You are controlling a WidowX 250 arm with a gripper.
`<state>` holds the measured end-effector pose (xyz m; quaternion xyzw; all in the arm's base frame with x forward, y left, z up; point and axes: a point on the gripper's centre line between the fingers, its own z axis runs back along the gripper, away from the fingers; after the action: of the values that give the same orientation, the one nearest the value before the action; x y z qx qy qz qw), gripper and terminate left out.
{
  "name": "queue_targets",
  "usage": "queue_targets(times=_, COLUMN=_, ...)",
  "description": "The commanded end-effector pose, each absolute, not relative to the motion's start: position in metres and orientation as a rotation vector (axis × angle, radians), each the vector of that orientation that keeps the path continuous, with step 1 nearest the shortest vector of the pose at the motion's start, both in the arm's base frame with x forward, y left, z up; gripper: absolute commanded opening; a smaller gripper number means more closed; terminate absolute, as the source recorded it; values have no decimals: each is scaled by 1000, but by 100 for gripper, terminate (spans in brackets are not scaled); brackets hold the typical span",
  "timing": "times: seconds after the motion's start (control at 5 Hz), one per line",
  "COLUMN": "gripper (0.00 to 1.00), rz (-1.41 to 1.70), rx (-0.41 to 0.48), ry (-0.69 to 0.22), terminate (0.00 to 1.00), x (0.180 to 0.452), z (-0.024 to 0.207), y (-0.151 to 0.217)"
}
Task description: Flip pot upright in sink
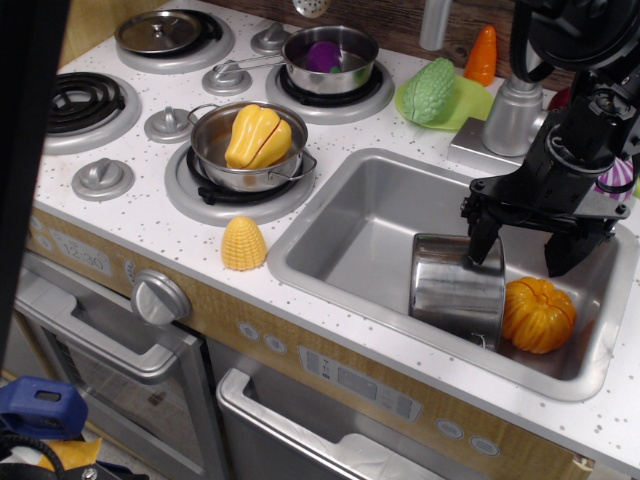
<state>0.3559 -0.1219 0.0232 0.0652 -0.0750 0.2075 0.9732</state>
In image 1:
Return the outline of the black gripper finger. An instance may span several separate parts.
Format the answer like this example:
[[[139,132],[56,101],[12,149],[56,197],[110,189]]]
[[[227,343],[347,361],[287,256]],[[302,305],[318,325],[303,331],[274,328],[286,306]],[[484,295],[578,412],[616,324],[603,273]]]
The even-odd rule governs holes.
[[[550,277],[567,274],[585,260],[604,240],[605,235],[554,233],[544,246],[544,257]]]
[[[473,217],[468,220],[470,237],[468,257],[475,264],[483,264],[498,239],[503,224],[491,216]]]

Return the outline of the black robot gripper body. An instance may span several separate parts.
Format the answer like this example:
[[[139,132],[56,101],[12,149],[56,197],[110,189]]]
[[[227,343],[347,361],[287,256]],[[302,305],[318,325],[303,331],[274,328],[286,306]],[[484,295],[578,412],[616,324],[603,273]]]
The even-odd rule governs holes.
[[[589,225],[608,235],[628,207],[593,190],[616,158],[631,154],[631,114],[577,102],[547,116],[520,167],[478,178],[461,206],[467,220],[491,216],[504,226],[581,235]]]

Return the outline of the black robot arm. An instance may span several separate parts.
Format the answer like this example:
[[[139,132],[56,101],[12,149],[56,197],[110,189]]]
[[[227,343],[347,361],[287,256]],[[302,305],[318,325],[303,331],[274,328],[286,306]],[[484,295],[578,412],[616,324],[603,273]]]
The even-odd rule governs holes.
[[[518,1],[510,64],[523,81],[556,69],[574,80],[567,106],[547,115],[517,170],[471,182],[461,206],[468,256],[483,263],[504,225],[546,231],[548,273],[561,276],[630,214],[597,181],[616,160],[639,164],[639,4]]]

